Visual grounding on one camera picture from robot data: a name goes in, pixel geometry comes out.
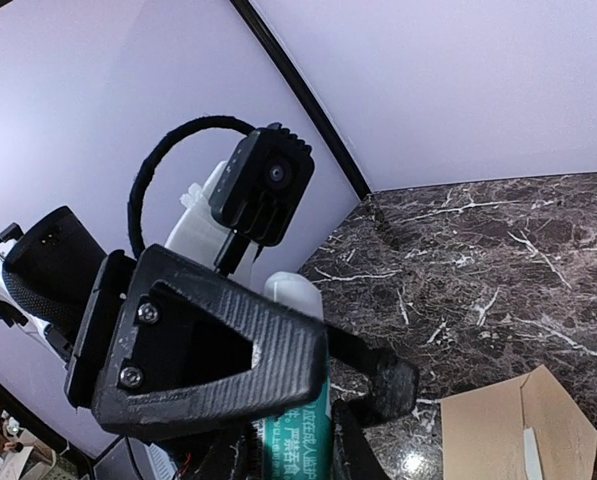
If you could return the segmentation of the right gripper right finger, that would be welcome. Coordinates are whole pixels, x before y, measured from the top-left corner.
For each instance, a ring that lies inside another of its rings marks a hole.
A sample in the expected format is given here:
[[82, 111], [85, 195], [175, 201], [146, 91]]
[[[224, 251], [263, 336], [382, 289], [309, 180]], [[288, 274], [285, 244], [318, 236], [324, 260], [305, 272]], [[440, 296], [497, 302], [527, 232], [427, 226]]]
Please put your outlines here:
[[332, 475], [336, 480], [388, 480], [347, 402], [332, 406]]

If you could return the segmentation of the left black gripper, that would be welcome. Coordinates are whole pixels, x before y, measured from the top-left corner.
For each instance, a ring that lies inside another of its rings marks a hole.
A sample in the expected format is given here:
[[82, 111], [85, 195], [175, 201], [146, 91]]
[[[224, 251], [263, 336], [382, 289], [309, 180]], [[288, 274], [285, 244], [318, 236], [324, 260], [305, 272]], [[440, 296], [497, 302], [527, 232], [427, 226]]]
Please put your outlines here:
[[159, 245], [135, 265], [123, 250], [100, 264], [67, 366], [72, 407], [92, 403], [108, 432], [168, 440], [318, 398], [328, 374], [320, 320]]

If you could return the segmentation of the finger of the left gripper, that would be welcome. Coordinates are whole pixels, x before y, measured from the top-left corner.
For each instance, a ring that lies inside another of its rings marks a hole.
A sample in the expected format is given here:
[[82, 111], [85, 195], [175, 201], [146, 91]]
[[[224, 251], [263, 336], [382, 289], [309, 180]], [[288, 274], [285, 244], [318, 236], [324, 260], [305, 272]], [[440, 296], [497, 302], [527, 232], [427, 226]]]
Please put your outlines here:
[[359, 336], [327, 324], [330, 355], [369, 381], [369, 392], [347, 402], [363, 428], [403, 418], [416, 407], [419, 369], [391, 348], [374, 348]]

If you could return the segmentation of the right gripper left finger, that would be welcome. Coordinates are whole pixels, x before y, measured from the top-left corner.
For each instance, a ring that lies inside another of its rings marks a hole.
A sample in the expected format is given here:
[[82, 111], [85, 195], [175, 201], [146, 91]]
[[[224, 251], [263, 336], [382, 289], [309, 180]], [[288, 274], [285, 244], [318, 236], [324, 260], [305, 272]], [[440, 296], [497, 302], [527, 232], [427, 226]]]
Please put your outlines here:
[[246, 479], [253, 440], [254, 428], [251, 424], [221, 431], [197, 468], [197, 478]]

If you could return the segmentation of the brown kraft envelope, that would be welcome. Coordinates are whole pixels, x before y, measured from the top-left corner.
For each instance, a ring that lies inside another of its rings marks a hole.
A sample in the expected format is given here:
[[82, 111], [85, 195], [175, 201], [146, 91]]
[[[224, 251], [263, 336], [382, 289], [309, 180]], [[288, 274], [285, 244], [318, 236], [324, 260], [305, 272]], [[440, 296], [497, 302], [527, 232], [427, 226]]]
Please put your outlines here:
[[597, 430], [544, 365], [441, 400], [445, 479], [527, 479], [523, 430], [535, 431], [543, 479], [590, 479]]

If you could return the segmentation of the white letter paper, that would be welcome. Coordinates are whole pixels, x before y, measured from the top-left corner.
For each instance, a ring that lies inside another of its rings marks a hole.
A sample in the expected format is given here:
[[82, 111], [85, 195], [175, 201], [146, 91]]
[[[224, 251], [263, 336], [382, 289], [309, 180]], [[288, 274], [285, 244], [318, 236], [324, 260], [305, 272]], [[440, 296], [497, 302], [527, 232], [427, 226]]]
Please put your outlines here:
[[532, 427], [523, 430], [523, 447], [526, 478], [528, 480], [543, 480], [537, 439]]

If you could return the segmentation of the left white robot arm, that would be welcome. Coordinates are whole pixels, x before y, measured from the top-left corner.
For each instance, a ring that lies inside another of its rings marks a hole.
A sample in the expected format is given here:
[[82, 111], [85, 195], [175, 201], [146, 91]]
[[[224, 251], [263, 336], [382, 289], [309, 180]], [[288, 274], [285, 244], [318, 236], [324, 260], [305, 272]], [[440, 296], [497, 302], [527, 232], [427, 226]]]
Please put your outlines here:
[[210, 266], [159, 245], [106, 253], [67, 207], [0, 237], [0, 314], [49, 323], [69, 403], [108, 432], [156, 442], [280, 415], [319, 397], [330, 357], [371, 379], [369, 421], [415, 406], [414, 365], [234, 282], [237, 234]]

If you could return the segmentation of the left black corner post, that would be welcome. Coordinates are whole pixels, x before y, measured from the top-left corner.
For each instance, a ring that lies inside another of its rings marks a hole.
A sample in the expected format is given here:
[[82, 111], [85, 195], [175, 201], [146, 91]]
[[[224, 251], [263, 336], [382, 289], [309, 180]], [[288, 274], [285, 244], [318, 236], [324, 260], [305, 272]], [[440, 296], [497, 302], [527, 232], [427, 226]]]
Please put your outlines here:
[[295, 98], [311, 120], [322, 140], [336, 160], [346, 180], [360, 201], [371, 194], [371, 189], [360, 168], [344, 144], [342, 137], [312, 92], [303, 75], [291, 60], [272, 30], [250, 1], [231, 0], [244, 24], [256, 38]]

